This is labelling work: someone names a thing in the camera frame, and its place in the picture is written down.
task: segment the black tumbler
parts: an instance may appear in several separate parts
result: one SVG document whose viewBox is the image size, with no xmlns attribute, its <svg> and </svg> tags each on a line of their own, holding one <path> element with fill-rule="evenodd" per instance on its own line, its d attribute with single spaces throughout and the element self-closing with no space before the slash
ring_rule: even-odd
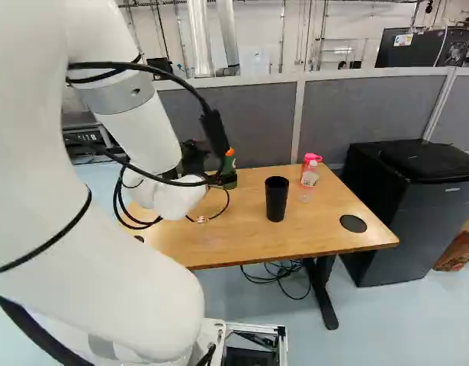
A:
<svg viewBox="0 0 469 366">
<path fill-rule="evenodd" d="M 277 223 L 285 216 L 288 197 L 288 179 L 277 175 L 265 180 L 266 217 Z"/>
</svg>

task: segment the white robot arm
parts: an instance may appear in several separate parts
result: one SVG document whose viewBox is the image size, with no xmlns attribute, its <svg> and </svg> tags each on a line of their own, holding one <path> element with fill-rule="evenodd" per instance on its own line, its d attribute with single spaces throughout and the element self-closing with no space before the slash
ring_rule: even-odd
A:
<svg viewBox="0 0 469 366">
<path fill-rule="evenodd" d="M 69 162 L 59 126 L 69 63 L 136 57 L 113 0 L 0 2 L 0 296 L 154 364 L 185 364 L 204 317 L 201 286 L 94 205 Z M 72 70 L 67 76 L 103 72 Z M 143 74 L 127 70 L 72 85 L 133 163 L 160 174 L 176 166 L 181 153 Z M 36 142 L 31 149 L 29 141 Z M 126 179 L 133 184 L 138 176 Z M 205 191 L 147 180 L 133 198 L 176 220 Z"/>
</svg>

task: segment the gray cubicle partition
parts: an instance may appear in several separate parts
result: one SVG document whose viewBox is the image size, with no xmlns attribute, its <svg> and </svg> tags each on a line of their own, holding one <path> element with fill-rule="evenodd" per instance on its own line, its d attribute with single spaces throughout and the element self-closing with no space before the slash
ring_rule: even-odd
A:
<svg viewBox="0 0 469 366">
<path fill-rule="evenodd" d="M 239 168 L 290 164 L 296 82 L 198 88 L 220 111 Z M 185 90 L 160 90 L 178 139 L 204 140 L 198 101 Z M 210 160 L 206 166 L 217 166 Z"/>
<path fill-rule="evenodd" d="M 350 143 L 422 137 L 445 81 L 442 74 L 307 81 L 298 161 L 318 153 L 339 164 Z"/>
<path fill-rule="evenodd" d="M 456 79 L 437 124 L 431 135 L 432 142 L 452 143 L 469 150 L 469 70 L 458 69 Z"/>
</svg>

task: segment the green bottle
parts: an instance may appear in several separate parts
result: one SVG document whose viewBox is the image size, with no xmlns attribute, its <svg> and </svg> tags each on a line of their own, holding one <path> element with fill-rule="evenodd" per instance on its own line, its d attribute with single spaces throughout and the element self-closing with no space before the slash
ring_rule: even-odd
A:
<svg viewBox="0 0 469 366">
<path fill-rule="evenodd" d="M 226 152 L 226 157 L 224 158 L 224 168 L 221 175 L 236 173 L 236 157 L 234 156 L 234 153 L 235 151 L 232 147 Z M 237 181 L 233 181 L 224 185 L 225 189 L 234 189 L 235 187 L 237 187 Z"/>
</svg>

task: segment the floor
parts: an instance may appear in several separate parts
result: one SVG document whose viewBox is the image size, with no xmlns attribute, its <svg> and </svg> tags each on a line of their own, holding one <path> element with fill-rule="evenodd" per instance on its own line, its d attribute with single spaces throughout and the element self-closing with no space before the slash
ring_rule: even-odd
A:
<svg viewBox="0 0 469 366">
<path fill-rule="evenodd" d="M 82 165 L 77 172 L 111 212 L 118 167 Z M 264 274 L 260 265 L 246 270 Z M 324 328 L 311 296 L 288 299 L 277 284 L 248 282 L 238 267 L 196 273 L 204 287 L 207 316 L 285 325 L 291 366 L 469 365 L 469 265 L 456 273 L 431 271 L 420 281 L 358 289 L 338 260 L 328 283 L 340 322 L 336 331 Z M 284 285 L 300 295 L 307 278 L 301 272 Z M 0 310 L 0 365 L 21 364 L 56 363 L 14 329 Z"/>
</svg>

